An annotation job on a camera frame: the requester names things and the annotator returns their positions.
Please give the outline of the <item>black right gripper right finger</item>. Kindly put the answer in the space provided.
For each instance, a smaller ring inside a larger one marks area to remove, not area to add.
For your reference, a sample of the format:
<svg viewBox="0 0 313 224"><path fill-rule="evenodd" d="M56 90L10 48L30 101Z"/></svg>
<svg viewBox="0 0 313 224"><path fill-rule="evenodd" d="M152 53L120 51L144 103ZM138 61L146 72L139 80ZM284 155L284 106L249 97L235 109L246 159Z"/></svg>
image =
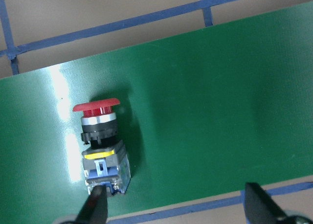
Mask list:
<svg viewBox="0 0 313 224"><path fill-rule="evenodd" d="M251 224L278 224L287 218L287 214L256 182L245 184L244 210Z"/></svg>

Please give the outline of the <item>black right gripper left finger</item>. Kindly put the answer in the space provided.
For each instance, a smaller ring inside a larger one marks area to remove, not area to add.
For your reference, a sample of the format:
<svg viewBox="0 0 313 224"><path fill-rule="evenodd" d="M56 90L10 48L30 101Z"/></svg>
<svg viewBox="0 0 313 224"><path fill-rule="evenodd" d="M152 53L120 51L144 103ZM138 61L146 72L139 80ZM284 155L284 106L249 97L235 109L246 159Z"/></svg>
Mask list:
<svg viewBox="0 0 313 224"><path fill-rule="evenodd" d="M76 224L105 224L108 218L105 186L95 186L78 213Z"/></svg>

